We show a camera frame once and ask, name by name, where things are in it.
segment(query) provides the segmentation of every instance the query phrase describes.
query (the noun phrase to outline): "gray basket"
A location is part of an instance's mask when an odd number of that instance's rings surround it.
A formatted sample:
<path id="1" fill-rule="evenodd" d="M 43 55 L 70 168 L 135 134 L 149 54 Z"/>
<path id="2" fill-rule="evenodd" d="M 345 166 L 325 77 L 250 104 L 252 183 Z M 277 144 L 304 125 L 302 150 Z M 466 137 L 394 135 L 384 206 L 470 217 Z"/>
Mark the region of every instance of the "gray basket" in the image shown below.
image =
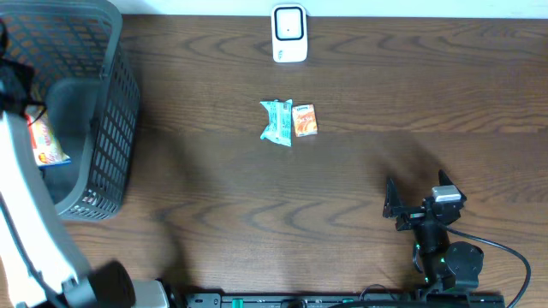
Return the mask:
<path id="1" fill-rule="evenodd" d="M 139 88 L 118 43 L 122 17 L 106 0 L 0 0 L 5 57 L 36 69 L 72 163 L 45 169 L 63 219 L 97 221 L 122 206 L 139 110 Z"/>

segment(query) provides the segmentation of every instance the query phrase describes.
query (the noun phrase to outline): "orange packet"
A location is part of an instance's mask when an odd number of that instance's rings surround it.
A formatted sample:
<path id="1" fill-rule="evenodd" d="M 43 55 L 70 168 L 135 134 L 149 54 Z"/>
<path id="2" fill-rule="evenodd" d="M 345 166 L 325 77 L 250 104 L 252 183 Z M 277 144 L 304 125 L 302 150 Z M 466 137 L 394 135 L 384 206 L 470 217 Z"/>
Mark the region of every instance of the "orange packet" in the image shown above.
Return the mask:
<path id="1" fill-rule="evenodd" d="M 293 124 L 297 137 L 318 133 L 314 105 L 302 105 L 293 107 Z"/>

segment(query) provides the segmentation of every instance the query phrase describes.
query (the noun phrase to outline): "cable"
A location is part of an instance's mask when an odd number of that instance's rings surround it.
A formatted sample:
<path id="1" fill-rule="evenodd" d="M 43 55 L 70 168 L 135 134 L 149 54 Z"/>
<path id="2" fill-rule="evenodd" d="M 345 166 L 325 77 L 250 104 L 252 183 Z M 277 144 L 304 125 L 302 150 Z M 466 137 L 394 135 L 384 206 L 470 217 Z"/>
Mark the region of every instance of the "cable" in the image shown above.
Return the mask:
<path id="1" fill-rule="evenodd" d="M 396 297 L 394 297 L 394 295 L 390 292 L 389 289 L 387 289 L 385 286 L 381 285 L 381 284 L 378 284 L 378 283 L 375 283 L 375 284 L 372 284 L 371 286 L 369 287 L 366 287 L 365 290 L 363 290 L 363 292 L 360 294 L 360 301 L 363 301 L 363 297 L 366 296 L 367 292 L 369 292 L 369 289 L 372 288 L 372 287 L 381 287 L 384 289 L 384 291 L 389 294 L 389 296 L 391 296 L 391 298 L 394 300 L 394 301 L 397 301 Z"/>
<path id="2" fill-rule="evenodd" d="M 399 308 L 469 308 L 468 304 L 433 303 L 419 301 L 392 301 L 392 300 L 361 300 L 333 305 L 329 308 L 356 308 L 356 307 L 399 307 Z"/>
<path id="3" fill-rule="evenodd" d="M 509 252 L 509 253 L 513 254 L 514 256 L 518 257 L 523 262 L 523 265 L 525 265 L 525 271 L 527 272 L 525 274 L 525 281 L 523 282 L 523 285 L 521 286 L 520 292 L 517 293 L 517 295 L 514 297 L 514 299 L 512 299 L 510 304 L 507 306 L 507 308 L 513 308 L 517 304 L 517 302 L 520 301 L 521 296 L 523 296 L 523 294 L 527 290 L 527 287 L 529 286 L 529 281 L 531 281 L 531 266 L 529 265 L 529 262 L 527 261 L 527 259 L 525 257 L 523 257 L 519 252 L 515 251 L 514 249 L 512 249 L 510 247 L 504 246 L 502 244 L 498 244 L 497 242 L 494 242 L 494 241 L 491 241 L 491 240 L 482 239 L 478 236 L 465 234 L 464 232 L 457 231 L 453 228 L 449 228 L 449 227 L 445 226 L 442 222 L 440 222 L 436 216 L 434 216 L 434 219 L 436 220 L 436 223 L 438 224 L 438 226 L 440 228 L 442 228 L 443 230 L 447 231 L 447 232 L 459 235 L 459 236 L 461 236 L 465 239 L 476 240 L 478 242 L 494 246 L 498 249 L 502 249 L 505 252 Z"/>
<path id="4" fill-rule="evenodd" d="M 25 251 L 25 247 L 23 246 L 21 242 L 21 238 L 17 234 L 17 230 L 15 230 L 14 221 L 12 220 L 8 209 L 6 208 L 6 204 L 4 203 L 2 198 L 2 194 L 0 194 L 0 210 L 3 215 L 3 219 L 6 222 L 6 225 L 8 226 L 8 230 L 9 230 L 9 233 L 11 234 L 12 240 L 14 241 L 15 247 L 17 248 L 17 251 L 19 252 L 19 256 L 23 260 L 23 263 L 25 264 L 25 266 L 27 266 L 27 270 L 30 276 L 32 276 L 34 280 L 40 285 L 40 287 L 42 287 L 42 289 L 44 290 L 45 297 L 56 308 L 67 307 L 59 299 L 57 299 L 57 293 L 53 291 L 53 289 L 51 289 L 51 287 L 47 283 L 45 283 L 44 279 L 42 279 L 42 275 L 34 268 L 33 262 L 28 257 L 27 252 Z"/>

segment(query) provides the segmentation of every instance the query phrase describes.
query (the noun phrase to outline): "white device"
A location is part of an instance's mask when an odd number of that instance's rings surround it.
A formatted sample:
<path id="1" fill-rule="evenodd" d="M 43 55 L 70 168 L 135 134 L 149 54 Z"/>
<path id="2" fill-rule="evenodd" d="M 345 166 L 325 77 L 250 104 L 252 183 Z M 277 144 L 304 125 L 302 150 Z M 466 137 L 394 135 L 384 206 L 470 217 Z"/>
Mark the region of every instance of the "white device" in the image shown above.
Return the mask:
<path id="1" fill-rule="evenodd" d="M 307 58 L 307 13 L 299 4 L 272 9 L 272 57 L 276 62 L 301 62 Z"/>

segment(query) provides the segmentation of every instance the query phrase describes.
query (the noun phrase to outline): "white wall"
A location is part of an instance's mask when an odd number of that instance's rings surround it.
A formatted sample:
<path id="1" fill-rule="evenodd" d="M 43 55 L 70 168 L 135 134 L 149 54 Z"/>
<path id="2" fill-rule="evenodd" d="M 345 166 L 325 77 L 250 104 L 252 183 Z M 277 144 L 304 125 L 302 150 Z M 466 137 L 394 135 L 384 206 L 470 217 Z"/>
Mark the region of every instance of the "white wall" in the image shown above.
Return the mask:
<path id="1" fill-rule="evenodd" d="M 275 0 L 110 0 L 124 14 L 269 15 Z M 548 18 L 548 0 L 301 0 L 311 16 Z"/>

